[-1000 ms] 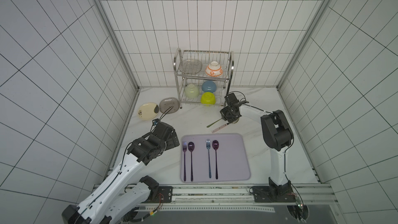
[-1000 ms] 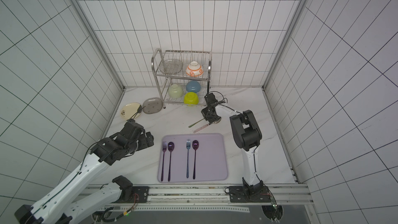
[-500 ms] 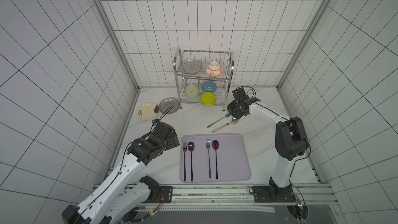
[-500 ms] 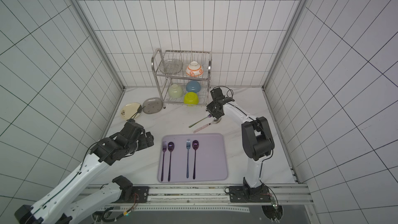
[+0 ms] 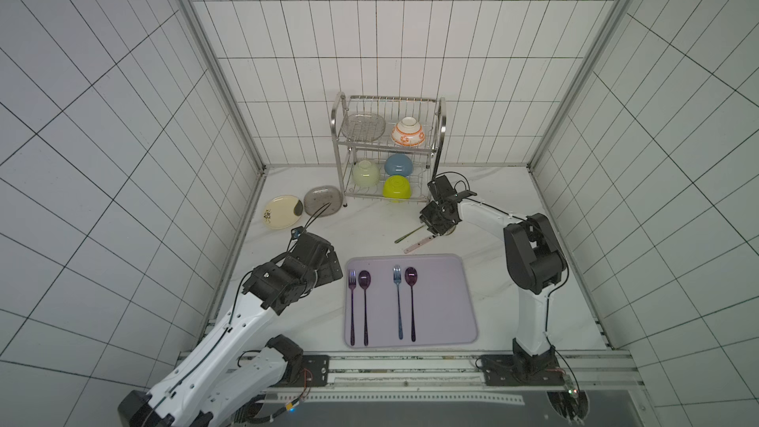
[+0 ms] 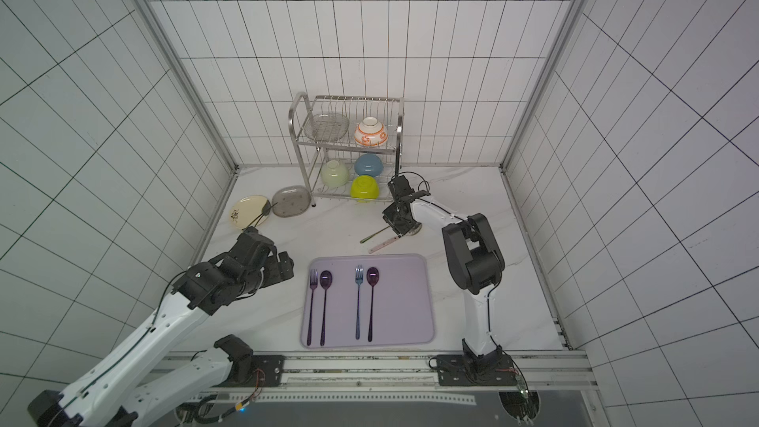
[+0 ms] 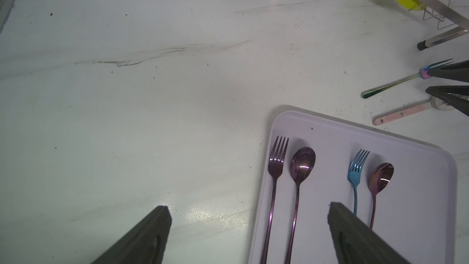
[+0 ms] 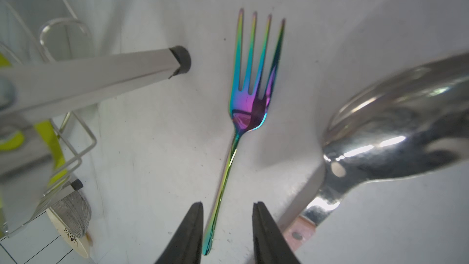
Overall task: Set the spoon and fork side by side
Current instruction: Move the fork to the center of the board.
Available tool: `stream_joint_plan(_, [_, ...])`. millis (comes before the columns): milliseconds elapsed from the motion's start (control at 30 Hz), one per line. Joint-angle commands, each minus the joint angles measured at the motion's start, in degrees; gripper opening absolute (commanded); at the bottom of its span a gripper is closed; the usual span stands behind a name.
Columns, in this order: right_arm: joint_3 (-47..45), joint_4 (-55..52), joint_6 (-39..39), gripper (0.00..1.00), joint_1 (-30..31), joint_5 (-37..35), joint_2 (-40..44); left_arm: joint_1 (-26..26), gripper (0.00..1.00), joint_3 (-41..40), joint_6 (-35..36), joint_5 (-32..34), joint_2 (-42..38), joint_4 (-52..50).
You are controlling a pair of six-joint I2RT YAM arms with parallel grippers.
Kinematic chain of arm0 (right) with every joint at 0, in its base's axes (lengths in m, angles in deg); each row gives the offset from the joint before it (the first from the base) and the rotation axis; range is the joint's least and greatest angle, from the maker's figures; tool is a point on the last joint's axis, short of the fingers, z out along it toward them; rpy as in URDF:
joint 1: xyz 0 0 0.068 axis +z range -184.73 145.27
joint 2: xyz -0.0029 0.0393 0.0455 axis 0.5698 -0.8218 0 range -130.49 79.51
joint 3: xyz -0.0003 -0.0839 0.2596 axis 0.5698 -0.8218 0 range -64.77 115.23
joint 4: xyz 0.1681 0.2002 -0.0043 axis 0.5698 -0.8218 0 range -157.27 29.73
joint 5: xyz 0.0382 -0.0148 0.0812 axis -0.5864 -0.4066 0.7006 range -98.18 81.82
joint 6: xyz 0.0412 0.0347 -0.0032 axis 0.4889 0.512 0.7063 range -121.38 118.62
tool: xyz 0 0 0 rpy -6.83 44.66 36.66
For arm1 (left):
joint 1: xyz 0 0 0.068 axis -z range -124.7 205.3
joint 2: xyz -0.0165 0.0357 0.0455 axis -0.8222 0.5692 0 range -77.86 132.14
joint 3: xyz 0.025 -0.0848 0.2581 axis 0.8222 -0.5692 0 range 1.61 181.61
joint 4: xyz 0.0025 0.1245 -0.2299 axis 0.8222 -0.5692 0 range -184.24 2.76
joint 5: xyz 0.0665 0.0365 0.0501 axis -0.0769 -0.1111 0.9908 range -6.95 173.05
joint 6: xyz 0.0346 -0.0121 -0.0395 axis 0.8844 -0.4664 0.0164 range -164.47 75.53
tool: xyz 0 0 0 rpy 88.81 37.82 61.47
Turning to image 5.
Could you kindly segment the purple fork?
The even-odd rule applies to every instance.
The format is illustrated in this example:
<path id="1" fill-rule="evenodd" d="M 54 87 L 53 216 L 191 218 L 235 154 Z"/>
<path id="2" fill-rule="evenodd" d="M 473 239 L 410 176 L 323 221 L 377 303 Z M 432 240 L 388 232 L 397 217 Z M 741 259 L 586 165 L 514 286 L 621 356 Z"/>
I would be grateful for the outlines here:
<path id="1" fill-rule="evenodd" d="M 356 346 L 356 328 L 355 328 L 355 290 L 358 286 L 358 277 L 355 270 L 350 270 L 348 274 L 348 289 L 350 295 L 350 345 Z"/>

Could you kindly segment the rainbow handled fork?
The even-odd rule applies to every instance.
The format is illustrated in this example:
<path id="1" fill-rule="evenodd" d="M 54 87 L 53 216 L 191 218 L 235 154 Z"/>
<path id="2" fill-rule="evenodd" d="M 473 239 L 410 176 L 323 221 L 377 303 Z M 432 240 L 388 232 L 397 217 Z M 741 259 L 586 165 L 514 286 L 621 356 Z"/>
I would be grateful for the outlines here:
<path id="1" fill-rule="evenodd" d="M 417 227 L 416 229 L 413 229 L 413 231 L 409 231 L 409 233 L 404 234 L 403 236 L 399 237 L 398 239 L 395 239 L 395 241 L 393 241 L 393 243 L 394 244 L 399 244 L 399 243 L 405 241 L 405 239 L 408 239 L 411 235 L 414 235 L 414 233 L 417 233 L 418 231 L 422 231 L 422 229 L 427 229 L 427 226 L 426 225 L 420 225 L 420 227 Z"/>

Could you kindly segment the dark purple spoon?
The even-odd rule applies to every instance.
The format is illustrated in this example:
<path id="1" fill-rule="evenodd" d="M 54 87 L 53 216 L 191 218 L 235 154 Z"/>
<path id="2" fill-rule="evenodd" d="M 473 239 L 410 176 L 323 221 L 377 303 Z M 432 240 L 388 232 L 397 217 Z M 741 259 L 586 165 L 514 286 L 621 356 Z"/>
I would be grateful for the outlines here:
<path id="1" fill-rule="evenodd" d="M 410 288 L 410 304 L 411 304 L 411 341 L 417 340 L 416 333 L 416 320 L 415 320 L 415 300 L 414 300 L 414 286 L 418 280 L 418 273 L 414 267 L 408 267 L 405 269 L 404 278 L 406 284 Z"/>

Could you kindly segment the blue fork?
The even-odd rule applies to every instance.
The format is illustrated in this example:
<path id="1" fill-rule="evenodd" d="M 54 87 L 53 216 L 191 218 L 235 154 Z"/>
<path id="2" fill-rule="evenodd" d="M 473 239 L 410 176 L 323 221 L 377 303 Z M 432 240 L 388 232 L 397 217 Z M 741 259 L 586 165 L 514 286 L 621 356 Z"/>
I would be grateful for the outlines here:
<path id="1" fill-rule="evenodd" d="M 399 265 L 393 266 L 393 284 L 395 284 L 396 290 L 397 336 L 399 340 L 403 340 L 404 334 L 400 297 L 401 268 Z"/>

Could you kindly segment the lilac rectangular placemat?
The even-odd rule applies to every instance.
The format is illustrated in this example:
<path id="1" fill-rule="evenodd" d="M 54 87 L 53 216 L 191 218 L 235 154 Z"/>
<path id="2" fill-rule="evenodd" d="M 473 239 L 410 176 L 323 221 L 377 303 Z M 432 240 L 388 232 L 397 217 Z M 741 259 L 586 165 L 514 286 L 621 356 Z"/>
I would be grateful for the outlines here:
<path id="1" fill-rule="evenodd" d="M 397 336 L 396 290 L 393 266 L 401 268 L 401 311 L 403 340 Z M 414 286 L 417 340 L 411 341 L 410 288 L 404 272 L 414 267 L 418 280 Z M 350 295 L 345 289 L 344 340 L 351 349 L 419 348 L 469 344 L 478 339 L 478 325 L 470 298 L 464 261 L 454 254 L 400 255 L 353 258 L 346 264 L 345 274 L 355 270 L 356 346 L 350 345 Z M 364 292 L 359 286 L 359 273 L 367 270 L 372 276 L 368 290 L 370 343 L 363 343 Z"/>

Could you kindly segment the pink handled silver spoon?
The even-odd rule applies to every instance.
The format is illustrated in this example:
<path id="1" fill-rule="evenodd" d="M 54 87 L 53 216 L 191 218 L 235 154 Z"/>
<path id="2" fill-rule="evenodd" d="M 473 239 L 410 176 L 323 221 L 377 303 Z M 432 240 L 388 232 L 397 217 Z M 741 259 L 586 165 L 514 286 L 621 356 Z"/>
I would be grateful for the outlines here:
<path id="1" fill-rule="evenodd" d="M 423 239 L 421 239 L 421 240 L 419 240 L 419 241 L 411 244 L 409 247 L 405 248 L 403 250 L 403 253 L 404 254 L 412 253 L 412 252 L 418 250 L 419 248 L 421 248 L 422 246 L 424 246 L 424 245 L 428 244 L 429 242 L 433 241 L 436 238 L 437 238 L 436 234 L 432 234 L 432 235 L 429 235 L 427 237 L 424 237 Z"/>

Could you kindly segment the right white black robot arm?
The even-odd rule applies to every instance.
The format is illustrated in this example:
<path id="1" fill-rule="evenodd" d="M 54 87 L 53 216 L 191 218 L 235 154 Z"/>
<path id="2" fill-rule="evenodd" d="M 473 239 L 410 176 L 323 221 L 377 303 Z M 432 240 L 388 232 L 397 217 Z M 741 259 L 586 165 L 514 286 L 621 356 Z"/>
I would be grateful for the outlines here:
<path id="1" fill-rule="evenodd" d="M 478 201 L 470 189 L 458 191 L 441 174 L 428 183 L 431 202 L 420 220 L 435 236 L 462 221 L 492 234 L 504 244 L 506 268 L 519 288 L 519 322 L 509 365 L 527 381 L 557 361 L 549 341 L 549 297 L 561 285 L 568 264 L 549 219 L 542 213 L 515 215 Z"/>

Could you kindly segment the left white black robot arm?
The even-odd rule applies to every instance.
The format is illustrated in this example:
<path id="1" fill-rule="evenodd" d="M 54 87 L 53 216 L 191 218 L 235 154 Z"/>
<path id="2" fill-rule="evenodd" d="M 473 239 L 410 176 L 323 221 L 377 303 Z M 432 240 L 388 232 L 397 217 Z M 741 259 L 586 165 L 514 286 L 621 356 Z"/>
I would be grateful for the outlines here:
<path id="1" fill-rule="evenodd" d="M 343 276 L 329 241 L 302 227 L 295 235 L 287 251 L 243 277 L 231 308 L 182 363 L 146 393 L 132 391 L 122 400 L 122 425 L 219 426 L 269 387 L 308 383 L 304 351 L 284 335 L 237 364 L 284 310 Z"/>

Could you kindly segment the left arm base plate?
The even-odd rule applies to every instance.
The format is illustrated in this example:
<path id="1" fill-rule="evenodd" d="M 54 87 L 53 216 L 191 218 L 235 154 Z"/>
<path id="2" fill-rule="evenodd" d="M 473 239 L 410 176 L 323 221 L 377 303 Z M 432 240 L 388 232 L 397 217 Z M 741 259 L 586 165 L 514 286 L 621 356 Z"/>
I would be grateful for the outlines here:
<path id="1" fill-rule="evenodd" d="M 329 374 L 328 355 L 304 355 L 286 371 L 275 387 L 325 387 Z"/>

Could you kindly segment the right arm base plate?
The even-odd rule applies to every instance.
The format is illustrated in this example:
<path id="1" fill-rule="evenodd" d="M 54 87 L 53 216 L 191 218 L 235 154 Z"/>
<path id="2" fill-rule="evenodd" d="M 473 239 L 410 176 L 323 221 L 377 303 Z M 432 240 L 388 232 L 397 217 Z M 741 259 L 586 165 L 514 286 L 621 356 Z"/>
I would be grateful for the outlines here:
<path id="1" fill-rule="evenodd" d="M 510 354 L 482 355 L 474 365 L 483 373 L 488 387 L 561 387 L 565 384 L 565 373 L 557 364 L 528 374 L 516 366 L 514 356 Z"/>

